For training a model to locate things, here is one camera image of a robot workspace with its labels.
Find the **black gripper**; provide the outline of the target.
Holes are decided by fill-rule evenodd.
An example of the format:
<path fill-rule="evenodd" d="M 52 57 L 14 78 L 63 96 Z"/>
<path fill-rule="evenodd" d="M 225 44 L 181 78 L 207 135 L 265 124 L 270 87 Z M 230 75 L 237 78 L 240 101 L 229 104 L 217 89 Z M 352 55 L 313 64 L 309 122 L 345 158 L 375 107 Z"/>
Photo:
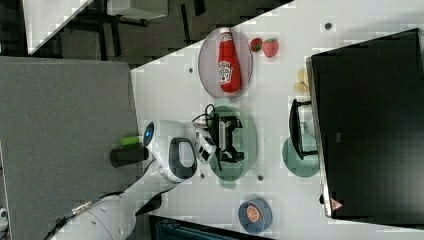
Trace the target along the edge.
<path fill-rule="evenodd" d="M 233 132 L 241 129 L 241 121 L 236 116 L 215 115 L 217 140 L 217 160 L 219 162 L 237 163 L 245 159 L 244 153 L 233 146 Z"/>

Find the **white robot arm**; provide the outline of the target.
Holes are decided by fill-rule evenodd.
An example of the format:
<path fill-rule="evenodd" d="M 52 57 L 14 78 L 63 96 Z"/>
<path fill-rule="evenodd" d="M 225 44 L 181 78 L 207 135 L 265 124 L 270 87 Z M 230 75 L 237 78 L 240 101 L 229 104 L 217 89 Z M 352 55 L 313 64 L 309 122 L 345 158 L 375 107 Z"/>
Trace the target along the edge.
<path fill-rule="evenodd" d="M 157 120 L 143 134 L 153 155 L 142 177 L 121 193 L 95 198 L 56 220 L 43 240 L 126 240 L 147 204 L 193 177 L 199 162 L 240 161 L 233 134 L 243 128 L 236 116 L 215 114 L 204 124 Z"/>

